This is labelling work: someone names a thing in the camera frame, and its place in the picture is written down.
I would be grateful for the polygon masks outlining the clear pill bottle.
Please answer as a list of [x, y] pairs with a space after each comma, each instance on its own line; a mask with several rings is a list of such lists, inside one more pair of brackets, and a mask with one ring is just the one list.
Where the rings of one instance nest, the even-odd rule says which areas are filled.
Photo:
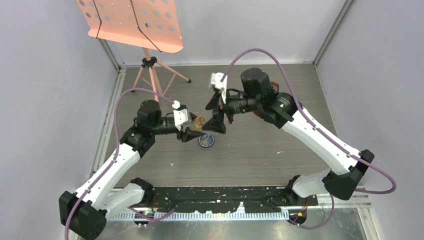
[[190, 129], [192, 131], [203, 132], [203, 126], [207, 120], [203, 116], [197, 116], [190, 123]]

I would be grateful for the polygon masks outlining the blue round pill box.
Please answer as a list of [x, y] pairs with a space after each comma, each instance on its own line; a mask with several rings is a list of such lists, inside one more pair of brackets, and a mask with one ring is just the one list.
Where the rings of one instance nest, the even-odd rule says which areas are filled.
[[198, 137], [198, 144], [202, 148], [210, 148], [214, 145], [214, 143], [215, 143], [215, 138], [210, 133], [205, 133]]

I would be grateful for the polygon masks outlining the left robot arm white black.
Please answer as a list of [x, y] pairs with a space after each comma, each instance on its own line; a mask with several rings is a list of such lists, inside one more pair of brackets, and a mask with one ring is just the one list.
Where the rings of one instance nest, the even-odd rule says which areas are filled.
[[178, 101], [172, 107], [173, 111], [163, 116], [158, 101], [142, 102], [133, 125], [124, 132], [109, 159], [85, 184], [59, 197], [60, 222], [66, 239], [73, 231], [85, 240], [95, 240], [106, 223], [123, 210], [136, 204], [148, 207], [153, 202], [153, 185], [139, 177], [118, 192], [111, 190], [155, 144], [157, 135], [175, 134], [183, 143], [202, 135], [189, 127], [197, 118], [194, 113]]

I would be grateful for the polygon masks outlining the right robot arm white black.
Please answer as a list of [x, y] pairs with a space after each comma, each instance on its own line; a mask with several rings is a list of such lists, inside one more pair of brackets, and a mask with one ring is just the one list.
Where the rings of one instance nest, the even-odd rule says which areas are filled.
[[277, 84], [261, 69], [247, 69], [240, 79], [242, 90], [228, 88], [227, 77], [222, 72], [211, 74], [209, 87], [214, 94], [205, 109], [212, 111], [212, 117], [202, 129], [225, 134], [225, 117], [231, 124], [234, 115], [253, 112], [303, 142], [329, 167], [314, 174], [294, 176], [285, 192], [288, 203], [299, 205], [306, 197], [325, 193], [349, 200], [368, 169], [362, 161], [371, 163], [374, 154], [368, 149], [359, 151], [338, 139], [300, 103], [296, 104], [292, 95], [279, 92]]

